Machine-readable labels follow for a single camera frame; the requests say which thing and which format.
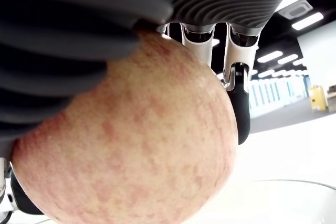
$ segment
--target white wall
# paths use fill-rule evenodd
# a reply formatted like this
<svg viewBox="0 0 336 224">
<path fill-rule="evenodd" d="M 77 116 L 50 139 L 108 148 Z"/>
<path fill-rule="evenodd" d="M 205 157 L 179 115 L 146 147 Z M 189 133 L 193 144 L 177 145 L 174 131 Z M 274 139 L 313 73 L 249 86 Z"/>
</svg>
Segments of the white wall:
<svg viewBox="0 0 336 224">
<path fill-rule="evenodd" d="M 298 38 L 312 85 L 336 84 L 336 22 Z"/>
</svg>

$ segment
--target yellow cabinet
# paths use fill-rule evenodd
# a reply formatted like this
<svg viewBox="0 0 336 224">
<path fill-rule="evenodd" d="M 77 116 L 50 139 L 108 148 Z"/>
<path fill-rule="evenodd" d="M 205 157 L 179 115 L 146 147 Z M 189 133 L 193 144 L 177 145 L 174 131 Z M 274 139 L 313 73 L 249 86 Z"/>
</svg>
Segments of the yellow cabinet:
<svg viewBox="0 0 336 224">
<path fill-rule="evenodd" d="M 322 86 L 313 86 L 308 89 L 311 108 L 313 111 L 325 111 L 327 109 L 326 99 Z"/>
</svg>

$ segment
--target red-yellow apple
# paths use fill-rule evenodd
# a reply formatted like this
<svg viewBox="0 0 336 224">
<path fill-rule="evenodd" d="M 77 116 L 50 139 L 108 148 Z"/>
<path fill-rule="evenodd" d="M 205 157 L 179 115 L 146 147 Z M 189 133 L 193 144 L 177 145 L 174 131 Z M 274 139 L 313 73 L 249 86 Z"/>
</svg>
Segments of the red-yellow apple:
<svg viewBox="0 0 336 224">
<path fill-rule="evenodd" d="M 96 89 L 18 140 L 15 174 L 61 224 L 177 224 L 227 180 L 238 143 L 211 69 L 155 33 Z"/>
</svg>

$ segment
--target black finger pad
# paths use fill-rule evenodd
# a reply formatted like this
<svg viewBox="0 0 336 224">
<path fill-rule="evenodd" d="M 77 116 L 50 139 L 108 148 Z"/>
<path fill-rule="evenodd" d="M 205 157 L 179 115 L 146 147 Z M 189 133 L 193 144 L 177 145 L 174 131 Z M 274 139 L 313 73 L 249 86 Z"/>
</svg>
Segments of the black finger pad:
<svg viewBox="0 0 336 224">
<path fill-rule="evenodd" d="M 243 144 L 250 133 L 250 111 L 249 111 L 249 95 L 244 90 L 243 84 L 236 84 L 233 91 L 227 92 L 235 111 L 239 145 Z"/>
</svg>

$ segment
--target window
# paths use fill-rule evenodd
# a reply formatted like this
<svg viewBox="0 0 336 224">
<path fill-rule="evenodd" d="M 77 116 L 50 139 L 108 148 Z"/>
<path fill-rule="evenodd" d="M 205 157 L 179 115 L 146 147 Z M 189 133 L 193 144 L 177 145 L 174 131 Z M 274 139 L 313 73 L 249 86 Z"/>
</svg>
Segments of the window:
<svg viewBox="0 0 336 224">
<path fill-rule="evenodd" d="M 274 91 L 273 91 L 273 85 L 272 85 L 272 83 L 269 85 L 269 87 L 271 88 L 271 93 L 272 93 L 273 101 L 276 102 L 276 100 L 275 100 L 275 96 L 274 96 Z"/>
<path fill-rule="evenodd" d="M 256 90 L 255 90 L 254 86 L 252 86 L 252 90 L 253 90 L 254 100 L 256 101 L 256 106 L 258 107 L 259 104 L 258 104 L 257 94 L 256 94 Z"/>
<path fill-rule="evenodd" d="M 265 105 L 265 100 L 264 100 L 264 97 L 263 97 L 263 91 L 261 90 L 261 86 L 259 85 L 259 92 L 260 92 L 260 96 L 261 96 L 261 101 L 262 101 L 262 103 L 263 103 L 263 105 Z"/>
<path fill-rule="evenodd" d="M 265 84 L 265 90 L 266 90 L 266 96 L 267 96 L 268 103 L 271 103 L 271 100 L 269 98 L 268 89 L 267 89 L 267 85 L 266 84 Z"/>
<path fill-rule="evenodd" d="M 274 83 L 274 86 L 275 86 L 275 90 L 277 91 L 278 101 L 280 101 L 280 95 L 279 95 L 278 85 L 276 83 Z"/>
</svg>

